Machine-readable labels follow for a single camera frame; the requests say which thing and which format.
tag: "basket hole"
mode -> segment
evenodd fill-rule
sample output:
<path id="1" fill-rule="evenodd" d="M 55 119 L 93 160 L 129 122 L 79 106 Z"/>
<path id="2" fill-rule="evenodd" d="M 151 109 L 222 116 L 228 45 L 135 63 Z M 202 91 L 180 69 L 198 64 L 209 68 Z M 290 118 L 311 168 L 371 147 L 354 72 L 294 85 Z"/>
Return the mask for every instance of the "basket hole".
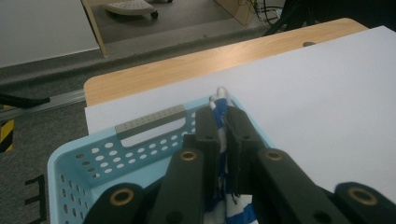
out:
<path id="1" fill-rule="evenodd" d="M 66 214 L 69 213 L 69 208 L 67 207 L 66 204 L 64 204 L 64 212 L 65 212 Z"/>
<path id="2" fill-rule="evenodd" d="M 101 161 L 102 159 L 104 159 L 105 157 L 104 156 L 98 156 L 98 157 L 96 157 L 95 159 L 97 160 L 97 161 Z"/>
<path id="3" fill-rule="evenodd" d="M 113 147 L 113 144 L 112 143 L 106 143 L 105 147 L 107 147 L 107 148 Z"/>
<path id="4" fill-rule="evenodd" d="M 82 159 L 84 157 L 85 157 L 85 155 L 82 154 L 82 153 L 79 153 L 79 154 L 76 155 L 76 159 Z"/>
<path id="5" fill-rule="evenodd" d="M 97 147 L 94 147 L 93 149 L 91 149 L 91 153 L 92 154 L 95 154 L 95 153 L 98 153 L 99 152 L 99 148 L 97 148 Z"/>

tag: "cloth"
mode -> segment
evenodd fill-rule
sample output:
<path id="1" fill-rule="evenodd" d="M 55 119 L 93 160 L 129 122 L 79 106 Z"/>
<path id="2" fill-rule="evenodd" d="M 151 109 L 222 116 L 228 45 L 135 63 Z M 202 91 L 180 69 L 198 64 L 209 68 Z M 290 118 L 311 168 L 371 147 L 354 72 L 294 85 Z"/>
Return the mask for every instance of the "cloth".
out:
<path id="1" fill-rule="evenodd" d="M 236 196 L 232 194 L 231 180 L 227 170 L 227 139 L 223 116 L 228 106 L 233 106 L 228 92 L 219 87 L 217 93 L 210 97 L 210 108 L 215 117 L 219 141 L 219 195 L 206 208 L 205 224 L 258 224 L 251 205 L 251 195 Z"/>

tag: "white sheet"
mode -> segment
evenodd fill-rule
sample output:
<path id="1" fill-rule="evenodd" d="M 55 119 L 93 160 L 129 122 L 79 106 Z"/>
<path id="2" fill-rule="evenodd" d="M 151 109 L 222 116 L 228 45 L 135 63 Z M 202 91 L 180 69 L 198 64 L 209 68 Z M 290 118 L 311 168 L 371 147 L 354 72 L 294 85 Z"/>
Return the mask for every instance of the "white sheet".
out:
<path id="1" fill-rule="evenodd" d="M 86 108 L 90 133 L 224 86 L 319 186 L 396 202 L 396 34 L 378 27 Z"/>

